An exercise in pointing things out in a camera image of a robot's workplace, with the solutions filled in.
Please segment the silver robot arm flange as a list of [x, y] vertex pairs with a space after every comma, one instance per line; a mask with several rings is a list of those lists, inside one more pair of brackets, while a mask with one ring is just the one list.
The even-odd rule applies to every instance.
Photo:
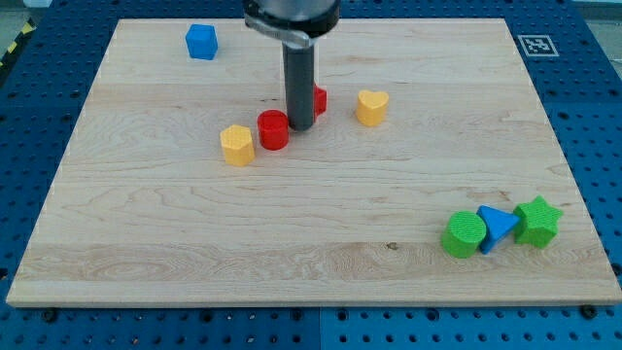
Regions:
[[243, 0], [247, 27], [294, 49], [308, 49], [340, 18], [340, 0]]

